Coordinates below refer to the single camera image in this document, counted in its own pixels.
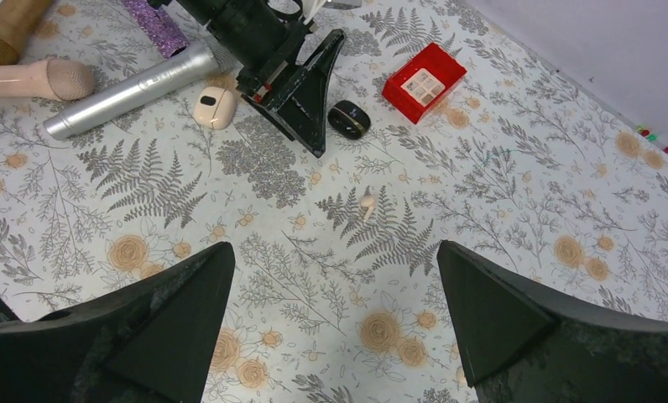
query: beige cylindrical object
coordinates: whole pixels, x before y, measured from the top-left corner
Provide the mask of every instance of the beige cylindrical object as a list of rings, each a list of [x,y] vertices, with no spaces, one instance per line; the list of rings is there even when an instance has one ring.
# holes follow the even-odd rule
[[[376,207],[376,198],[373,196],[365,196],[361,199],[361,207],[366,208],[366,213],[363,215],[363,221],[368,221],[373,214],[373,208]]]
[[[78,61],[47,59],[31,65],[0,65],[0,97],[75,101],[93,91],[94,77]]]
[[[20,61],[32,34],[52,0],[2,0],[0,2],[0,65]]]

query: pink microphone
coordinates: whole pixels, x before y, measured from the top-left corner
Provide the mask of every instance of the pink microphone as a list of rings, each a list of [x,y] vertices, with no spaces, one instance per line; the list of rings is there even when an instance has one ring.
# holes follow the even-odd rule
[[[0,65],[0,98],[41,97],[75,101],[93,91],[94,77],[78,61],[46,59],[31,65]]]

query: tablecloth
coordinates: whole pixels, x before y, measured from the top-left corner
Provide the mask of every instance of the tablecloth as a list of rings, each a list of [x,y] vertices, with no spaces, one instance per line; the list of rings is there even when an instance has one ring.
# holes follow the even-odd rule
[[[69,142],[41,126],[58,102],[0,99],[0,296],[30,321],[227,241],[237,271],[203,399],[228,403],[475,401],[442,239],[668,321],[668,156],[462,0],[363,3],[321,10],[305,44],[344,29],[328,102],[373,120],[358,141],[330,131],[320,159],[244,102],[226,130],[194,122],[202,88],[234,90],[237,70]],[[430,42],[468,73],[413,125],[380,94]],[[89,65],[99,88],[162,60],[115,0],[56,2],[23,63],[47,56]]]

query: silver microphone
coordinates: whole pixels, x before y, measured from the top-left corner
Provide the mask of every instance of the silver microphone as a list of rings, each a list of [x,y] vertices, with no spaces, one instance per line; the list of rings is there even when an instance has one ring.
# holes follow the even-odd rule
[[[195,42],[178,55],[71,104],[44,121],[56,140],[84,133],[217,71],[213,52]]]

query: white cable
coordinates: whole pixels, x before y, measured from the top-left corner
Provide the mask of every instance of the white cable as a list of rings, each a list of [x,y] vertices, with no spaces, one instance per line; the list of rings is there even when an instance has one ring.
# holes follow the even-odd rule
[[[305,24],[308,24],[314,18],[314,14],[324,6],[324,3],[330,1],[331,0],[302,0],[302,15],[305,18]]]

